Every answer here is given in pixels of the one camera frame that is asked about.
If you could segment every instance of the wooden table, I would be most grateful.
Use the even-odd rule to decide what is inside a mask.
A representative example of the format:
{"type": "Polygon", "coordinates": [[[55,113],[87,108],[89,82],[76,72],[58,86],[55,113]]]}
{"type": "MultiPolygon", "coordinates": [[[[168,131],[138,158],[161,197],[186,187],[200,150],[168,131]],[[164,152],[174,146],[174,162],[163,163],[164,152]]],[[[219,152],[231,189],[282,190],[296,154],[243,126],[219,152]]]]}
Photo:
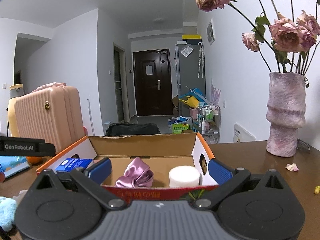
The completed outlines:
{"type": "MultiPolygon", "coordinates": [[[[320,195],[314,194],[315,186],[320,185],[320,152],[297,151],[292,158],[280,158],[266,152],[266,142],[229,143],[211,145],[215,157],[226,165],[247,168],[251,173],[265,173],[277,169],[296,194],[306,213],[306,222],[299,240],[318,240],[320,226],[320,195]],[[285,166],[296,163],[299,171],[288,171],[285,166]]],[[[0,195],[12,197],[20,190],[28,189],[36,178],[38,166],[0,183],[0,195]]],[[[13,240],[20,240],[15,231],[10,234],[13,240]]]]}

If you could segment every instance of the vase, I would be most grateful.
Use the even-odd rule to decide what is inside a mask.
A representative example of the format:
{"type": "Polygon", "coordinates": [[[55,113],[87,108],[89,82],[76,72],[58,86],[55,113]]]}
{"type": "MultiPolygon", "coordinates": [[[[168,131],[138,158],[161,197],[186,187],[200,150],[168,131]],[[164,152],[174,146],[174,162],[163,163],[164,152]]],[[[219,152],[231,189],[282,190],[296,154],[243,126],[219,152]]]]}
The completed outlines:
{"type": "Polygon", "coordinates": [[[305,125],[304,76],[298,73],[270,73],[267,120],[271,123],[267,151],[280,157],[296,153],[298,128],[305,125]]]}

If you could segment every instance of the white foam cylinder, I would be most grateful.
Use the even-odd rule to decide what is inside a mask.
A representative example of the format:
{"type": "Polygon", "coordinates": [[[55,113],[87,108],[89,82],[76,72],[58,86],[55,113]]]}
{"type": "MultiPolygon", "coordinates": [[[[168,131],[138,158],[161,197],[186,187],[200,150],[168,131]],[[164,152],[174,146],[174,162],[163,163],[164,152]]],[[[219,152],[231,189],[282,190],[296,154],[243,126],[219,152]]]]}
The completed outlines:
{"type": "Polygon", "coordinates": [[[178,166],[169,172],[169,187],[196,187],[200,173],[192,166],[178,166]]]}

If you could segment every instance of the open cardboard box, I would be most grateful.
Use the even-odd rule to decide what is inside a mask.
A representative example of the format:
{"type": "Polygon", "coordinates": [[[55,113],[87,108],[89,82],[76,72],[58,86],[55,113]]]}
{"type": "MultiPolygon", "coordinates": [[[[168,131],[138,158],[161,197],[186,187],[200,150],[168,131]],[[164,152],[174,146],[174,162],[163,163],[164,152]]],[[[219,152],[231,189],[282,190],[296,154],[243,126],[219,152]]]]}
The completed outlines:
{"type": "Polygon", "coordinates": [[[214,158],[212,151],[200,133],[133,135],[121,137],[85,136],[37,169],[55,170],[66,158],[102,159],[112,163],[111,175],[102,187],[130,201],[175,200],[198,198],[205,190],[217,187],[209,175],[208,163],[214,158]],[[129,163],[139,156],[154,173],[152,188],[118,188],[116,180],[123,176],[129,163]],[[193,188],[169,188],[169,171],[182,165],[194,166],[200,172],[200,185],[193,188]]]}

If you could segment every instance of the gray tile floor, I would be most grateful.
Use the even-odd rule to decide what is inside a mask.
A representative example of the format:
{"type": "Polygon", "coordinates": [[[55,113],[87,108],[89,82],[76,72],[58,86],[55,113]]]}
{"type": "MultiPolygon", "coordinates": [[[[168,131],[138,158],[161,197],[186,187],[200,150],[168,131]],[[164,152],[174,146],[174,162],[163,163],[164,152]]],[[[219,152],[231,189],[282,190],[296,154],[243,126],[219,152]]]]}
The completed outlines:
{"type": "Polygon", "coordinates": [[[134,118],[130,123],[155,123],[160,133],[172,133],[168,127],[168,119],[170,116],[139,116],[134,118]]]}

